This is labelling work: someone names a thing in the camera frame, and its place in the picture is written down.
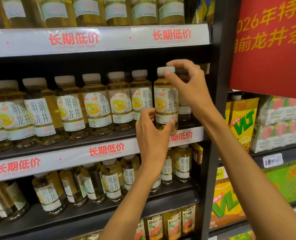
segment store shelf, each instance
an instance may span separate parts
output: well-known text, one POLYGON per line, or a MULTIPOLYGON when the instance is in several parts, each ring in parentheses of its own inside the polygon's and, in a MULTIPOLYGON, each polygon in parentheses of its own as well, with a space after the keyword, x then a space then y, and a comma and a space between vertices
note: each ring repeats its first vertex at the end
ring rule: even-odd
MULTIPOLYGON (((291 206, 296 212, 296 203, 292 203, 291 206)), ((247 220, 235 222, 228 226, 210 231, 208 240, 225 240, 251 230, 252 228, 247 220)))
POLYGON ((207 24, 0 29, 0 57, 210 44, 207 24))
MULTIPOLYGON (((169 146, 203 140, 203 126, 178 130, 169 137, 169 146)), ((105 137, 89 136, 80 141, 63 141, 53 146, 37 145, 0 153, 0 181, 36 173, 74 167, 139 153, 136 130, 114 131, 105 137)))
POLYGON ((280 163, 277 163, 278 165, 289 163, 291 161, 296 160, 296 144, 287 145, 285 147, 272 149, 269 151, 263 151, 258 153, 250 152, 250 156, 254 159, 254 161, 259 165, 260 168, 265 168, 265 161, 267 158, 274 159, 277 158, 277 160, 280 163))
MULTIPOLYGON (((149 195, 141 218, 198 202, 198 191, 192 184, 174 181, 171 186, 162 185, 156 195, 149 195)), ((78 237, 102 230, 117 206, 108 199, 99 205, 87 202, 80 208, 69 204, 61 214, 51 217, 40 204, 35 204, 18 220, 0 223, 0 240, 67 240, 78 237)))

